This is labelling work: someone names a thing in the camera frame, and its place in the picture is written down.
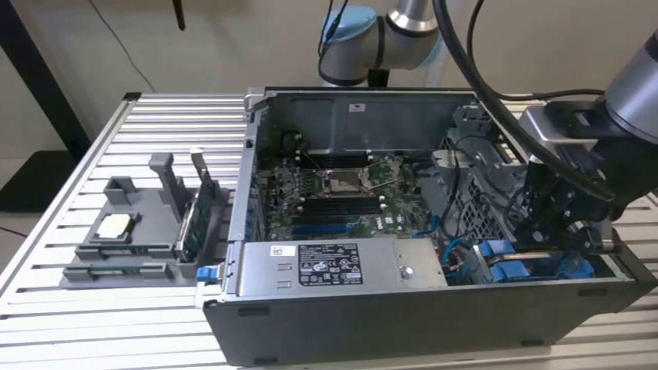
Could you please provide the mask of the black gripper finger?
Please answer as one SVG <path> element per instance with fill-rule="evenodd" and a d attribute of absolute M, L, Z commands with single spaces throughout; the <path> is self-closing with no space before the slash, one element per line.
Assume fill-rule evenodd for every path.
<path fill-rule="evenodd" d="M 577 221 L 567 227 L 566 249 L 582 255 L 618 253 L 618 233 L 611 223 Z"/>
<path fill-rule="evenodd" d="M 539 214 L 526 217 L 515 228 L 517 248 L 521 251 L 543 250 L 553 247 L 549 234 L 550 217 Z"/>

